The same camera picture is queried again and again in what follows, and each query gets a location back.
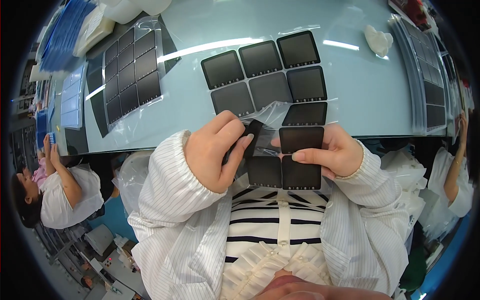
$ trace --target woman's left hand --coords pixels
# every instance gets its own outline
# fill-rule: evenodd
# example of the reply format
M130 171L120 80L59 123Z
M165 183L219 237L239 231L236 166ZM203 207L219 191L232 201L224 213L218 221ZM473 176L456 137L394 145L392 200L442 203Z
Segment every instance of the woman's left hand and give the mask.
M50 161L55 168L57 168L58 165L61 165L57 144L52 145L52 150L50 151Z

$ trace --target black and white striped top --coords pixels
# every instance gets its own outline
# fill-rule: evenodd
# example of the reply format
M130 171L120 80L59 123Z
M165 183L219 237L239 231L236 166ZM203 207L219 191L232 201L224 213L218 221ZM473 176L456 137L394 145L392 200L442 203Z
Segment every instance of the black and white striped top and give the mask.
M233 200L251 191L246 189L237 193ZM317 194L315 203L310 203L293 193L285 199L278 199L277 192L264 193L265 196L259 199L247 199L232 205L224 270L260 241L272 248L282 242L285 247L287 242L286 257L291 257L304 242L313 246L321 244L319 230L328 202L325 195Z

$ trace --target woman's right hand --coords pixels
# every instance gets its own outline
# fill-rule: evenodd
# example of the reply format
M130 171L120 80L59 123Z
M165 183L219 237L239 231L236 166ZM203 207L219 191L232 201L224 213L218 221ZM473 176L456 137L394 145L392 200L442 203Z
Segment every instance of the woman's right hand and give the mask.
M52 165L55 167L55 169L58 165L61 165L60 156L57 150L57 144L52 145L52 150L50 151L50 161L52 162Z
M340 125L325 126L322 149L303 149L292 155L292 160L303 164L317 164L346 177L355 173L363 161L363 148Z
M43 148L47 157L50 157L50 136L48 134L43 138Z

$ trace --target hand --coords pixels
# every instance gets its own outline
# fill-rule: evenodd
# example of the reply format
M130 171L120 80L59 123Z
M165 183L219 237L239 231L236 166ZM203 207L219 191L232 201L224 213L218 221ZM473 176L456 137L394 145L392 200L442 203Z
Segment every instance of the hand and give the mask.
M465 117L465 112L462 111L460 114L460 144L463 146L467 145L467 129L468 129L468 121Z
M363 148L337 124L325 126L323 149L303 149L292 155L303 164L322 165L322 175L346 177L355 173L363 160Z
M43 153L43 152L40 151L40 150L37 150L37 151L36 151L36 157L38 158L38 160L41 160L42 158L45 157L45 153Z
M50 136L47 134L43 138L43 148L45 149L45 154L47 157L50 156Z
M61 165L60 156L57 149L57 144L52 145L52 150L50 151L50 161L52 165L57 168L57 166Z
M253 139L253 134L239 139L244 131L242 122L225 110L192 133L185 144L185 159L190 170L212 192L223 193L232 184L243 152ZM228 162L222 166L223 156L237 140Z

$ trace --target black square screen protector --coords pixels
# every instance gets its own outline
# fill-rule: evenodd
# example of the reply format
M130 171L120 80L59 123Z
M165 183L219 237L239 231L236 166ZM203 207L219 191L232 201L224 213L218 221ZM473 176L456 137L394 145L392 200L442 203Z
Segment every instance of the black square screen protector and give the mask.
M321 66L287 72L293 102L327 100L324 72Z
M211 90L245 78L235 50L207 58L201 65Z
M212 97L216 114L229 110L235 116L241 117L254 112L250 93L245 82L231 84L215 90L210 96Z
M253 156L246 159L250 184L271 188L282 187L280 158L276 156Z
M311 31L303 31L276 40L286 69L320 63Z
M327 102L298 103L290 106L282 126L325 125Z
M283 69L274 41L241 47L239 54L247 78Z
M284 190L319 190L322 185L322 166L301 164L293 161L290 155L284 156L282 178Z
M323 127L284 127L278 131L283 154L292 154L301 149L322 148Z

